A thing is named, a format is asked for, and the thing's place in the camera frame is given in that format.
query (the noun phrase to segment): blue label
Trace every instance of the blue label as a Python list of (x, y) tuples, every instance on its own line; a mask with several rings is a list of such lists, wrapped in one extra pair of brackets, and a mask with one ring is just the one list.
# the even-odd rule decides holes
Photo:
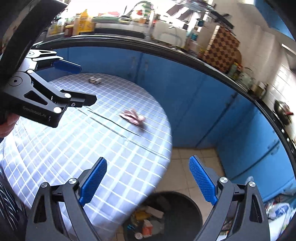
[(286, 213), (288, 211), (288, 209), (289, 209), (289, 206), (288, 205), (281, 206), (279, 209), (277, 209), (275, 211), (276, 217), (282, 216), (284, 213)]

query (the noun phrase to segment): kettle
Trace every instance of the kettle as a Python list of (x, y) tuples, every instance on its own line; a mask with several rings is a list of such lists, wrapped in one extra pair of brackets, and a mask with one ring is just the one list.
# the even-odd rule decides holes
[(292, 123), (290, 116), (294, 115), (294, 113), (290, 111), (289, 106), (285, 102), (276, 100), (274, 102), (274, 112), (284, 125)]
[(250, 68), (244, 68), (244, 72), (241, 72), (237, 80), (247, 89), (250, 89), (254, 84), (253, 71)]

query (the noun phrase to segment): checkered tablecloth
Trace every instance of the checkered tablecloth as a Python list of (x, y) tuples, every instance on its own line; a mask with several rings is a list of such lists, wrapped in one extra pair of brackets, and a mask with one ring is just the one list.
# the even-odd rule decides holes
[[(88, 82), (92, 76), (102, 83)], [(15, 193), (29, 207), (42, 182), (64, 184), (104, 157), (108, 169), (84, 210), (103, 240), (154, 191), (170, 162), (170, 124), (159, 103), (144, 89), (106, 74), (77, 74), (50, 82), (57, 89), (96, 94), (90, 107), (68, 108), (50, 128), (20, 118), (0, 145), (2, 168)], [(134, 108), (146, 117), (144, 128), (118, 116)], [(61, 205), (67, 229), (73, 232)]]

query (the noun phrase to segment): person's hand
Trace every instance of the person's hand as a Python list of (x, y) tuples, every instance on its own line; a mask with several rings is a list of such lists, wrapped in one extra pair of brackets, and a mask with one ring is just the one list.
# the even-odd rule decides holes
[(7, 121), (0, 125), (0, 138), (8, 136), (8, 134), (13, 130), (19, 116), (16, 114), (10, 113), (7, 117)]

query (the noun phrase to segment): blue gripper pad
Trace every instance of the blue gripper pad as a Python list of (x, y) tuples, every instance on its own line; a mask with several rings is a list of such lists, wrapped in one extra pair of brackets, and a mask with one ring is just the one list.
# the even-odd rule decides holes
[(207, 175), (198, 158), (192, 156), (189, 159), (189, 169), (207, 202), (213, 206), (217, 203), (216, 187)]
[(78, 64), (74, 64), (72, 62), (60, 59), (52, 63), (52, 66), (55, 69), (63, 70), (66, 72), (70, 72), (72, 74), (79, 74), (81, 72), (81, 66)]
[(80, 189), (79, 204), (82, 207), (84, 207), (86, 203), (91, 202), (96, 190), (106, 174), (106, 171), (107, 161), (102, 158)]

